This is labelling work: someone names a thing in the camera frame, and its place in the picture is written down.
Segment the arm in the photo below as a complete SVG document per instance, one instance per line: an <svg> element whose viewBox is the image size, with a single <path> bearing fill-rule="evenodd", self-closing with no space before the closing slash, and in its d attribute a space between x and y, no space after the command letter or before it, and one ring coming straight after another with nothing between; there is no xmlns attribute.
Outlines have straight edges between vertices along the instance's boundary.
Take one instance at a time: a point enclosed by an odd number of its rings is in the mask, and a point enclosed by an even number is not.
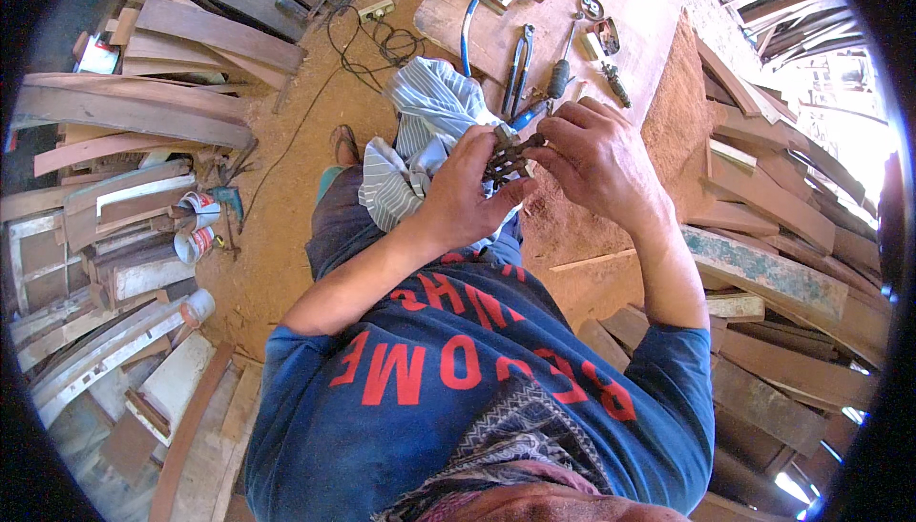
<svg viewBox="0 0 916 522"><path fill-rule="evenodd" d="M708 329L700 274L639 131L619 111L586 97L541 120L538 132L550 144L525 156L554 175L569 200L612 219L633 239L648 318Z"/></svg>
<svg viewBox="0 0 916 522"><path fill-rule="evenodd" d="M484 167L496 142L493 128L472 126L452 150L417 212L306 290L281 325L302 335L333 335L358 322L405 277L449 250L470 245L537 188L523 178L487 199Z"/></svg>

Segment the paint can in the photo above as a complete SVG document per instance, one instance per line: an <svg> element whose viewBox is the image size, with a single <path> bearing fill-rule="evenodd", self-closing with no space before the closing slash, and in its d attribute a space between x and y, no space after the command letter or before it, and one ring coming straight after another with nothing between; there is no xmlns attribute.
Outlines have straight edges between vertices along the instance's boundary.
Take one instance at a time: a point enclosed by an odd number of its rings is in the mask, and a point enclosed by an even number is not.
<svg viewBox="0 0 916 522"><path fill-rule="evenodd" d="M178 259L185 264L196 264L204 252L213 245L213 229L206 227L197 230L190 236L181 233L175 234L175 253Z"/></svg>
<svg viewBox="0 0 916 522"><path fill-rule="evenodd" d="M220 218L220 203L210 194L188 192L181 197L177 205L193 209L197 214L197 224L194 225L194 230L202 230Z"/></svg>
<svg viewBox="0 0 916 522"><path fill-rule="evenodd" d="M188 327L200 329L200 324L216 310L216 301L209 291L201 287L182 301L178 310Z"/></svg>

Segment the sawdust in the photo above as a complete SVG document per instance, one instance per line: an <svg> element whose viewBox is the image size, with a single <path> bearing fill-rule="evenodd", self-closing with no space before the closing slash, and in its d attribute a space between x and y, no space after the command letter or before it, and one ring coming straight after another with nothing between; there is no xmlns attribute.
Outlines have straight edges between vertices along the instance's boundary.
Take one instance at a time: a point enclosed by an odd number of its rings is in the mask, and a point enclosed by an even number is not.
<svg viewBox="0 0 916 522"><path fill-rule="evenodd" d="M357 7L381 0L357 0ZM395 27L413 28L413 12L422 0L394 0L388 17ZM332 35L343 47L355 27L349 12L332 22ZM730 25L723 31L734 31ZM390 103L343 71L332 75L340 58L328 44L324 27L313 27L300 45L311 51L278 115L272 108L278 93L266 87L246 92L252 99L252 130L260 140L253 156L263 168L235 180L247 215L241 235L233 234L242 249L237 260L231 253L214 250L200 260L197 279L216 299L216 312L204 322L204 334L214 342L230 341L240 351L263 361L264 344L283 313L311 284L304 251L311 236L311 216L321 172L333 165L328 136L338 124L354 129L364 146L373 136L393 138L396 118ZM372 69L382 67L375 46L364 35L350 47L348 56ZM426 56L454 58L426 44ZM378 74L384 82L393 70ZM318 96L308 119L303 116ZM698 177L704 166L704 139L711 126L706 116L700 62L686 16L681 16L670 58L655 100L642 128L658 176L669 190L679 215L703 205ZM252 196L265 174L269 176L252 205ZM611 315L626 302L640 302L642 286L635 256L552 273L552 265L613 253L631 247L628 236L612 222L595 218L562 198L559 187L540 171L542 189L523 214L526 241L525 265L553 293L576 329L588 317ZM226 220L214 226L227 236Z"/></svg>

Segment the workbench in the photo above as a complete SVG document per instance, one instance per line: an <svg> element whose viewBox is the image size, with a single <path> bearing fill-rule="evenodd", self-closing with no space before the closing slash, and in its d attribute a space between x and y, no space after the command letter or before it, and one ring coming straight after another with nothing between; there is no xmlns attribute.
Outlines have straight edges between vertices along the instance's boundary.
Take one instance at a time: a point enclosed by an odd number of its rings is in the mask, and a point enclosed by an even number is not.
<svg viewBox="0 0 916 522"><path fill-rule="evenodd" d="M430 41L460 56L461 26L470 1L423 0L414 15L414 23ZM535 32L528 86L546 90L551 69L562 57L573 15L579 11L579 1L544 0L538 3L517 0L502 16L481 3L471 23L468 39L471 65L505 86L521 26L530 23L535 26ZM618 67L633 103L632 108L621 108L621 111L632 124L641 127L668 59L682 0L598 1L604 7L604 15L613 18L620 37L620 51L608 58L608 63ZM570 74L575 75L577 80L567 87L563 99L557 101L558 106L574 98L579 83L585 80L589 82L586 94L602 103L622 107L604 79L601 63L587 60L579 39L578 35L592 23L587 18L577 22L576 38L567 59L571 66ZM492 102L489 108L491 111L499 110Z"/></svg>

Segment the blue t-shirt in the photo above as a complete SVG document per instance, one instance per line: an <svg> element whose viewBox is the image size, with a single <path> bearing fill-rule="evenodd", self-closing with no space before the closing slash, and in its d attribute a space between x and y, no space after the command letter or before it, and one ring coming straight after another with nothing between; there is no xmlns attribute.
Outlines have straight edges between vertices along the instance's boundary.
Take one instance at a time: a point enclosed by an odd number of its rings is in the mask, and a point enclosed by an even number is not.
<svg viewBox="0 0 916 522"><path fill-rule="evenodd" d="M712 471L709 333L653 325L621 374L515 265L448 253L333 337L278 327L246 460L258 520L366 520L440 470L512 374L592 438L614 493L688 514Z"/></svg>

